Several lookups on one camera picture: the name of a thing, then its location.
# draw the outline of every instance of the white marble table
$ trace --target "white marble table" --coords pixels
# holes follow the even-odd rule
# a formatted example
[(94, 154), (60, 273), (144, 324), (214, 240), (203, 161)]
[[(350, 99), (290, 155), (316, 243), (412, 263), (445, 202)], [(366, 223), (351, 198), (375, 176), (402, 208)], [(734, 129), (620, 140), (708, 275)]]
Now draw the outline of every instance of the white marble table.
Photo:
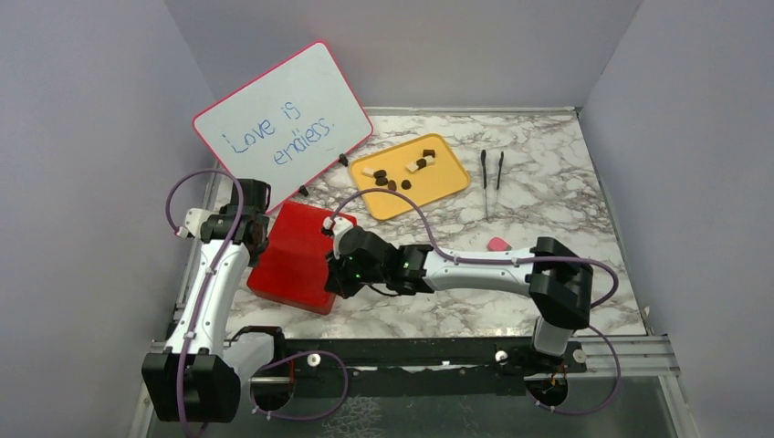
[[(482, 251), (494, 236), (514, 248), (532, 246), (540, 235), (553, 236), (579, 256), (613, 266), (621, 278), (616, 296), (592, 311), (591, 324), (608, 334), (645, 334), (574, 114), (372, 116), (371, 120), (373, 136), (353, 151), (351, 159), (436, 132), (470, 173), (467, 189), (423, 207), (439, 245)], [(478, 160), (482, 149), (491, 162), (500, 151), (506, 154), (497, 207), (494, 191), (489, 192), (490, 223), (483, 221)], [(488, 173), (493, 182), (492, 171)], [(332, 209), (354, 191), (347, 169), (336, 165), (309, 185), (309, 197), (297, 195), (293, 201)], [(230, 182), (221, 181), (216, 205), (228, 202), (230, 193)], [(361, 200), (350, 203), (345, 213), (396, 245), (427, 242), (414, 213), (379, 222)], [(245, 284), (248, 275), (236, 292), (228, 335), (246, 325), (269, 325), (282, 327), (291, 338), (523, 336), (532, 333), (538, 315), (530, 300), (503, 292), (458, 289), (390, 298), (363, 289), (355, 297), (337, 298), (333, 311), (323, 317), (254, 296)], [(604, 272), (595, 271), (594, 298), (604, 295), (610, 285)]]

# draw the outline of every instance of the purple cable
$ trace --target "purple cable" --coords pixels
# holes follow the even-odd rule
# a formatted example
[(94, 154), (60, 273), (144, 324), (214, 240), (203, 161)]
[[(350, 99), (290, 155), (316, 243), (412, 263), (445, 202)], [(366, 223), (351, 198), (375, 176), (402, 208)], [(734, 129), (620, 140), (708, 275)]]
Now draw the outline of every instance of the purple cable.
[[(239, 181), (234, 177), (234, 175), (228, 172), (222, 171), (220, 169), (204, 169), (198, 172), (191, 173), (181, 178), (180, 181), (176, 182), (175, 185), (172, 187), (172, 189), (169, 192), (169, 195), (167, 195), (167, 202), (165, 205), (167, 222), (169, 222), (169, 225), (172, 227), (175, 233), (177, 233), (177, 231), (179, 230), (179, 227), (174, 223), (172, 219), (172, 211), (170, 208), (174, 193), (177, 192), (177, 189), (181, 186), (181, 184), (190, 180), (194, 176), (201, 175), (203, 173), (220, 173), (221, 175), (231, 179), (231, 181), (234, 183), (234, 187), (236, 187), (236, 192), (239, 195), (239, 203), (236, 207), (236, 217), (242, 216), (242, 211), (245, 207), (245, 194), (242, 192), (242, 185), (239, 184)], [(231, 224), (231, 228), (228, 229), (228, 233), (225, 235), (223, 244), (220, 246), (220, 249), (218, 249), (218, 252), (215, 253), (215, 257), (213, 258), (212, 264), (208, 267), (207, 272), (205, 272), (204, 274), (204, 279), (202, 280), (202, 286), (199, 287), (199, 291), (197, 292), (196, 302), (193, 305), (193, 312), (191, 313), (191, 319), (188, 321), (188, 329), (186, 331), (193, 332), (196, 329), (196, 320), (199, 318), (199, 313), (202, 311), (202, 303), (204, 303), (204, 292), (205, 290), (207, 290), (207, 287), (210, 285), (210, 279), (213, 276), (212, 273), (217, 269), (217, 266), (220, 263), (220, 259), (221, 257), (223, 257), (223, 253), (225, 252), (226, 248), (228, 247), (229, 243), (234, 237), (234, 233), (236, 233), (236, 228), (238, 226), (239, 226), (239, 221), (234, 221), (234, 223)], [(180, 358), (178, 359), (178, 362), (177, 362), (177, 378), (175, 380), (175, 391), (177, 395), (177, 413), (178, 413), (178, 416), (180, 417), (180, 424), (183, 427), (183, 432), (185, 433), (185, 436), (195, 438), (202, 435), (202, 433), (204, 432), (204, 429), (206, 429), (207, 427), (207, 423), (202, 424), (202, 427), (199, 429), (199, 431), (194, 433), (189, 428), (188, 419), (185, 416), (185, 402), (183, 401), (183, 371), (185, 368), (185, 357), (188, 354), (188, 349), (190, 348), (190, 346), (191, 346), (191, 339), (185, 338), (183, 340), (183, 349), (180, 351)]]
[[(355, 198), (359, 198), (366, 193), (372, 193), (372, 192), (383, 192), (383, 193), (393, 194), (403, 199), (404, 201), (406, 201), (409, 205), (411, 205), (411, 207), (413, 207), (413, 209), (419, 214), (419, 218), (422, 220), (422, 223), (424, 224), (424, 230), (427, 232), (427, 237), (430, 240), (430, 245), (433, 247), (433, 250), (442, 258), (452, 262), (462, 262), (462, 263), (469, 263), (473, 265), (513, 265), (513, 262), (510, 260), (454, 257), (453, 255), (445, 253), (438, 246), (438, 243), (435, 241), (435, 236), (433, 235), (433, 230), (430, 228), (430, 223), (427, 222), (427, 217), (424, 215), (424, 213), (422, 213), (422, 210), (419, 208), (419, 205), (417, 205), (414, 201), (409, 199), (406, 195), (402, 193), (393, 192), (392, 190), (375, 187), (372, 189), (365, 189), (365, 190), (356, 192), (355, 194), (350, 195), (349, 197), (347, 197), (347, 199), (342, 201), (339, 204), (339, 206), (336, 207), (336, 210), (333, 211), (333, 214), (330, 215), (330, 218), (333, 219), (334, 217), (336, 217), (336, 215), (339, 214), (339, 212), (341, 212), (341, 209), (343, 209), (345, 205), (350, 203)], [(524, 264), (524, 265), (528, 263), (537, 263), (537, 262), (562, 262), (562, 263), (579, 263), (584, 265), (594, 265), (594, 266), (600, 267), (601, 269), (604, 269), (608, 274), (610, 274), (610, 277), (612, 278), (612, 287), (610, 288), (610, 292), (605, 294), (600, 299), (592, 302), (591, 308), (596, 308), (600, 304), (604, 303), (605, 301), (610, 299), (613, 295), (615, 295), (615, 291), (618, 290), (618, 283), (619, 283), (618, 275), (616, 275), (615, 271), (613, 271), (611, 267), (597, 260), (593, 260), (590, 258), (582, 258), (582, 257), (560, 257), (560, 256), (529, 257), (529, 258), (520, 258), (516, 260), (517, 264)]]
[(622, 377), (621, 377), (621, 361), (618, 359), (618, 353), (615, 352), (615, 348), (612, 346), (612, 342), (602, 334), (601, 331), (597, 330), (595, 327), (589, 326), (589, 329), (593, 330), (594, 333), (600, 336), (602, 340), (605, 341), (607, 346), (610, 348), (610, 353), (612, 353), (612, 359), (615, 360), (615, 386), (612, 388), (612, 391), (610, 395), (607, 396), (607, 398), (597, 405), (595, 408), (591, 408), (586, 411), (568, 411), (563, 409), (556, 409), (554, 408), (551, 410), (550, 406), (546, 406), (545, 404), (538, 401), (534, 395), (532, 395), (531, 392), (527, 391), (527, 394), (529, 394), (529, 397), (532, 397), (532, 400), (535, 401), (535, 404), (539, 406), (540, 408), (545, 409), (546, 411), (551, 411), (551, 413), (558, 413), (559, 415), (570, 415), (570, 416), (581, 416), (581, 415), (589, 415), (591, 413), (599, 412), (606, 407), (610, 406), (612, 401), (615, 399), (615, 396), (618, 395), (618, 392), (621, 391), (621, 383), (622, 383)]
[(323, 413), (317, 413), (315, 415), (308, 415), (308, 416), (301, 416), (297, 417), (294, 415), (285, 415), (284, 413), (274, 413), (274, 411), (267, 412), (262, 410), (258, 407), (256, 404), (256, 399), (253, 397), (252, 392), (250, 393), (250, 401), (253, 403), (254, 410), (253, 413), (260, 412), (264, 415), (266, 415), (268, 418), (278, 418), (280, 420), (291, 420), (293, 422), (313, 422), (315, 420), (319, 420), (322, 418), (325, 418), (332, 413), (334, 413), (336, 410), (338, 410), (342, 404), (344, 404), (344, 401), (347, 400), (347, 392), (350, 390), (350, 376), (347, 373), (347, 366), (344, 365), (344, 361), (341, 360), (339, 356), (336, 356), (335, 354), (329, 352), (329, 351), (322, 351), (322, 350), (314, 350), (314, 351), (303, 351), (300, 353), (296, 353), (292, 356), (287, 356), (286, 358), (282, 360), (278, 360), (276, 362), (269, 363), (268, 365), (264, 365), (259, 371), (265, 371), (265, 370), (271, 370), (272, 368), (278, 367), (282, 365), (283, 363), (288, 363), (291, 360), (296, 360), (298, 358), (303, 358), (304, 356), (308, 356), (310, 354), (319, 354), (320, 356), (328, 356), (329, 358), (333, 358), (337, 363), (339, 363), (339, 366), (341, 367), (341, 371), (344, 373), (344, 389), (341, 391), (341, 397), (339, 397), (339, 400), (336, 401), (336, 404), (333, 405), (330, 409)]

